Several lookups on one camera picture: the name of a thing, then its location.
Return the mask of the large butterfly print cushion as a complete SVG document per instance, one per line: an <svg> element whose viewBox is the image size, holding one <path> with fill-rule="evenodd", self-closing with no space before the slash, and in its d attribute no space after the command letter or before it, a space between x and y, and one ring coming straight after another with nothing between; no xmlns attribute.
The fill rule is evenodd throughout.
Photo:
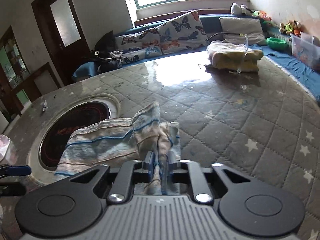
<svg viewBox="0 0 320 240"><path fill-rule="evenodd" d="M156 29L164 55L208 45L208 36L197 10L164 22Z"/></svg>

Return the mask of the blue striped knitted garment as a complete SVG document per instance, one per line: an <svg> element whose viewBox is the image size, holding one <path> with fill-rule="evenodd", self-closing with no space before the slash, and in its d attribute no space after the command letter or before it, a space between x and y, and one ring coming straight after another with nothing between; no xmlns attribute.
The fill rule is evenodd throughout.
<svg viewBox="0 0 320 240"><path fill-rule="evenodd" d="M169 180L168 153L181 158L177 122L161 122L159 103L154 101L131 118L106 119L77 129L69 137L55 171L55 180L71 177L100 164L120 167L129 160L144 160L155 153L153 178L140 183L135 192L150 195L180 193L180 185Z"/></svg>

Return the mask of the grey white cushion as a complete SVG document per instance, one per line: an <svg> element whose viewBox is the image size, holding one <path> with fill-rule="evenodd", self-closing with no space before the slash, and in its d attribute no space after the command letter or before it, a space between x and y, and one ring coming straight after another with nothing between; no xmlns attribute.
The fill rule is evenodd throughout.
<svg viewBox="0 0 320 240"><path fill-rule="evenodd" d="M223 38L233 44L244 44L247 35L248 45L267 45L261 23L256 18L220 17Z"/></svg>

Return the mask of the dark wooden cabinet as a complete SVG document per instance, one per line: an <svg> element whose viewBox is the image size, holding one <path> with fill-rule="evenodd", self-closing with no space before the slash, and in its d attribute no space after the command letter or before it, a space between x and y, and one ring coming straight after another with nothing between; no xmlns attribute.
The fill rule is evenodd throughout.
<svg viewBox="0 0 320 240"><path fill-rule="evenodd" d="M48 72L60 88L60 84L47 62L34 72L30 72L20 53L12 27L1 37L1 113L11 123L22 115L27 102L34 102L42 96L35 79Z"/></svg>

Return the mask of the green plastic bowl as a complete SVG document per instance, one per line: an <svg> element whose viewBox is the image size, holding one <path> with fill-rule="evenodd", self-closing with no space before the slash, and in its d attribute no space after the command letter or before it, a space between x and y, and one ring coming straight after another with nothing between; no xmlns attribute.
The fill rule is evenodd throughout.
<svg viewBox="0 0 320 240"><path fill-rule="evenodd" d="M267 45L276 51L285 51L287 50L287 42L285 40L275 38L275 37L268 37L266 39Z"/></svg>

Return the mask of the white plush toy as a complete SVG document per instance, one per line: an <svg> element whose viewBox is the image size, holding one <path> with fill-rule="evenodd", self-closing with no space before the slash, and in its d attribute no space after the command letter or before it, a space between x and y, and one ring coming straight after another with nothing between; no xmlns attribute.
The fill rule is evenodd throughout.
<svg viewBox="0 0 320 240"><path fill-rule="evenodd" d="M232 15L253 15L253 10L249 9L245 4L238 5L237 3L233 3L231 5L230 11Z"/></svg>

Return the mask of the brown green plush toys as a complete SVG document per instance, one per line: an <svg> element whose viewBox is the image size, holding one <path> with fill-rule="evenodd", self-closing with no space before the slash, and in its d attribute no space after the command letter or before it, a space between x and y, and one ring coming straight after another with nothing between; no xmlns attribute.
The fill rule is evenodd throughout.
<svg viewBox="0 0 320 240"><path fill-rule="evenodd" d="M287 23L280 23L279 32L286 35L300 37L302 24L300 21L289 20Z"/></svg>

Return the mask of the dark wooden door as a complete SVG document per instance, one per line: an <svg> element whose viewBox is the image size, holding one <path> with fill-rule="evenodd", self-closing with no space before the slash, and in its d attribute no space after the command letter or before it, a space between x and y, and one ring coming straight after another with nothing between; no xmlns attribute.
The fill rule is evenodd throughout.
<svg viewBox="0 0 320 240"><path fill-rule="evenodd" d="M64 85L90 55L72 0L35 0L31 4L48 54Z"/></svg>

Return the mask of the black bag on sofa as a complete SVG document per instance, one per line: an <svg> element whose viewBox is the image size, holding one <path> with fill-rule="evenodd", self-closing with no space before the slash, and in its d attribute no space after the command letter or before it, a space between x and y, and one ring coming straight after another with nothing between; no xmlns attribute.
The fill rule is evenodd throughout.
<svg viewBox="0 0 320 240"><path fill-rule="evenodd" d="M117 51L113 31L104 34L91 51L91 59L98 74L120 69L123 66L121 52Z"/></svg>

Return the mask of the clear bag of folded clothes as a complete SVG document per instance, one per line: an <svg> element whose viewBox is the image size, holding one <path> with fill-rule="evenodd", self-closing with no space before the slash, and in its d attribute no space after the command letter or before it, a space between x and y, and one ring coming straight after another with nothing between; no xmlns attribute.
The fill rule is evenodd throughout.
<svg viewBox="0 0 320 240"><path fill-rule="evenodd" d="M227 41L214 41L206 49L208 67L226 69L234 72L259 72L257 62L263 57L262 50L252 50L244 44L233 44Z"/></svg>

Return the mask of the blue sofa bench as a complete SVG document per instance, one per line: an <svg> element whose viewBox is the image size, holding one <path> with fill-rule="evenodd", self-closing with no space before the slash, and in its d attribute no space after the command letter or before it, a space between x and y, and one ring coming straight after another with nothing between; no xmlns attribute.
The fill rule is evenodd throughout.
<svg viewBox="0 0 320 240"><path fill-rule="evenodd" d="M206 32L207 35L210 36L215 33L222 32L221 23L219 20L220 17L235 18L227 14L200 15L200 19L204 27L204 31ZM118 33L116 34L116 36L131 35L134 33L145 31L150 28L156 28L165 22L166 21L158 21L150 24L141 25L141 26L123 31L122 33ZM267 24L264 23L263 20L260 20L260 24L261 24L262 30L265 33L267 32L267 30L271 29L267 27ZM284 69L285 73L288 73L289 76L292 76L293 79L297 81L299 85L302 85L304 88L306 88L307 92L311 93L311 96L315 98L317 104L319 105L319 70L313 70L303 62L299 61L299 59L296 59L294 56L289 55L289 49L287 49L287 51L285 52L276 51L267 45L265 46L252 45L250 46L250 48L261 49L264 52L265 56L267 56L269 59L274 61L276 64L280 65L280 68ZM198 51L204 51L204 50L205 48L199 48L193 51L184 50L181 52L173 53L172 55L187 54L191 52L198 52ZM84 63L74 72L73 80L77 82L82 79L96 76L100 74L98 72L98 68L99 67L97 66L97 64Z"/></svg>

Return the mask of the long butterfly print cushion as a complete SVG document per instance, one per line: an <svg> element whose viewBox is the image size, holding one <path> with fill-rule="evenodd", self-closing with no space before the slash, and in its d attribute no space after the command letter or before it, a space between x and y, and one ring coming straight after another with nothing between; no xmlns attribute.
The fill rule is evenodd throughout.
<svg viewBox="0 0 320 240"><path fill-rule="evenodd" d="M159 32L156 28L117 36L116 46L123 54L123 64L130 64L162 55Z"/></svg>

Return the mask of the black marker pen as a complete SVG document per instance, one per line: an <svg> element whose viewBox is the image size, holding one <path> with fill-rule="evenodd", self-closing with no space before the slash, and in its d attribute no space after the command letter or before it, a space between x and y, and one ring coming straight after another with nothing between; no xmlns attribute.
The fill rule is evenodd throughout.
<svg viewBox="0 0 320 240"><path fill-rule="evenodd" d="M44 100L43 105L42 105L42 111L45 112L47 109L47 101Z"/></svg>

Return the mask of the clear plastic storage box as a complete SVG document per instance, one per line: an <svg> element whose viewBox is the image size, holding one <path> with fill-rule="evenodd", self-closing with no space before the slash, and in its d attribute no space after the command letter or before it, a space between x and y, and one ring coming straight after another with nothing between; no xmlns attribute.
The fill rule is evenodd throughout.
<svg viewBox="0 0 320 240"><path fill-rule="evenodd" d="M304 32L291 35L292 55L313 70L319 71L319 39Z"/></svg>

